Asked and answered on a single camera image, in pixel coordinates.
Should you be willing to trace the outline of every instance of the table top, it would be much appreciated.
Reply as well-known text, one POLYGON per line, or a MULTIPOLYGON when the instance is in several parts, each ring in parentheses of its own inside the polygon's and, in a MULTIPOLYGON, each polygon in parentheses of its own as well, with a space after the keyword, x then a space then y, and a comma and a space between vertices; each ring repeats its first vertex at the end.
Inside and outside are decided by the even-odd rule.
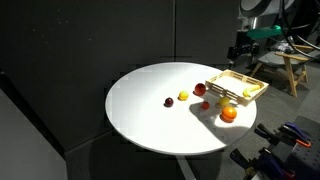
POLYGON ((199 155, 223 149, 241 138, 256 118, 256 103, 236 105, 233 123, 220 119, 214 106, 220 98, 206 92, 196 96, 198 83, 220 70, 194 63, 160 63, 137 69, 119 79, 106 97, 107 116, 114 128, 132 143, 169 155, 199 155), (177 99, 187 91, 186 101, 177 99), (165 107, 165 99, 174 100, 165 107), (203 101, 210 103, 201 109, 203 101))

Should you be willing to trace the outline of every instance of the dark floor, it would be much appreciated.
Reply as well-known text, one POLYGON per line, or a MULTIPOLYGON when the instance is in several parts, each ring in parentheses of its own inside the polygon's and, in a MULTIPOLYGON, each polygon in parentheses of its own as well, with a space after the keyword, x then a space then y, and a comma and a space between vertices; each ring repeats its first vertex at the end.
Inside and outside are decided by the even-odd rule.
MULTIPOLYGON (((245 67, 238 66, 233 70, 244 74, 250 72, 245 67)), ((276 129, 281 123, 293 122, 298 116, 320 123, 320 64, 311 62, 307 70, 309 83, 297 86, 298 98, 286 92, 286 81, 266 72, 257 74, 255 78, 270 83, 270 87, 256 100, 255 125, 263 123, 268 129, 276 129)), ((253 128, 224 151, 188 157, 195 175, 201 180, 242 179, 244 170, 230 159, 230 152, 238 148, 245 157, 254 158, 258 157, 258 150, 268 147, 268 143, 257 136, 253 128)), ((145 151, 116 133, 105 134, 67 152, 66 160, 69 180, 184 179, 173 156, 145 151)))

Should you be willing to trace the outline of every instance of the wooden chair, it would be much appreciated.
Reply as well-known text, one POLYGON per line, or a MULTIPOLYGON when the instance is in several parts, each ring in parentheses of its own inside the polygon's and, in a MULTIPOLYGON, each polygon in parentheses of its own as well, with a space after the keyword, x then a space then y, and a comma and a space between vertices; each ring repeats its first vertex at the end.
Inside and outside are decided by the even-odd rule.
MULTIPOLYGON (((309 46, 294 45, 296 48, 308 53, 311 56, 319 56, 320 52, 313 50, 309 46)), ((296 86, 301 80, 308 82, 307 69, 305 63, 311 59, 301 54, 286 54, 282 52, 269 52, 258 59, 258 64, 250 75, 253 77, 259 70, 268 69, 272 72, 279 73, 279 68, 286 71, 286 76, 290 82, 291 94, 298 97, 296 86)))

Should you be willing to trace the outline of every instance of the wooden tray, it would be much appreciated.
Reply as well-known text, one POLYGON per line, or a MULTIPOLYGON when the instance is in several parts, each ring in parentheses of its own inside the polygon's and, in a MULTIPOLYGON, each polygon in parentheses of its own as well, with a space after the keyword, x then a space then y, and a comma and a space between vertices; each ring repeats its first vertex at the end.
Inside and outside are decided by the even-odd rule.
POLYGON ((221 74, 206 80, 205 85, 208 87, 209 92, 227 96, 244 106, 257 99, 269 86, 268 83, 231 70, 225 70, 221 74), (243 91, 251 85, 259 85, 261 88, 251 92, 251 97, 244 97, 243 91))

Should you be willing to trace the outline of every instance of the metal stand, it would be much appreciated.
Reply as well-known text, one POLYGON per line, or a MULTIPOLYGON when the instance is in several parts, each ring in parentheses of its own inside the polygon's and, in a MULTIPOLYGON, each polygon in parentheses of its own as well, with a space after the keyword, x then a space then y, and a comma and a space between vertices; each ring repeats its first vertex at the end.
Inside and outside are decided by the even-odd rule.
POLYGON ((185 179, 186 180, 196 180, 186 158, 184 156, 176 156, 176 158, 177 158, 177 161, 180 165, 180 168, 182 170, 182 173, 183 173, 185 179))

